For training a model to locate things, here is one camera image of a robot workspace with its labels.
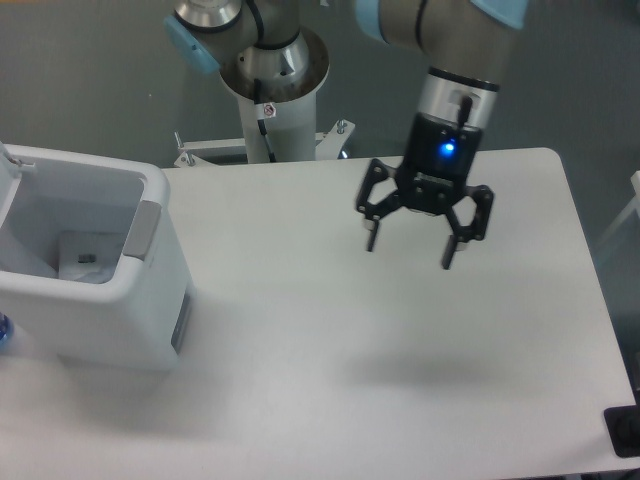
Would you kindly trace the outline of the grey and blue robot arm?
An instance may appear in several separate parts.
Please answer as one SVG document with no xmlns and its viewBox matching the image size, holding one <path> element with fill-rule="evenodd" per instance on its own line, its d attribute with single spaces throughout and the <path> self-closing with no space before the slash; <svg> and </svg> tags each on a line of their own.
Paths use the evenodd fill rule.
<svg viewBox="0 0 640 480">
<path fill-rule="evenodd" d="M 441 264 L 485 238 L 494 195 L 467 178 L 528 5 L 524 1 L 358 1 L 359 28 L 429 59 L 401 163 L 369 163 L 355 207 L 371 236 L 408 209 L 447 219 Z M 236 97 L 252 163 L 318 156 L 316 95 L 329 73 L 322 39 L 296 1 L 179 1 L 165 31 L 193 68 Z"/>
</svg>

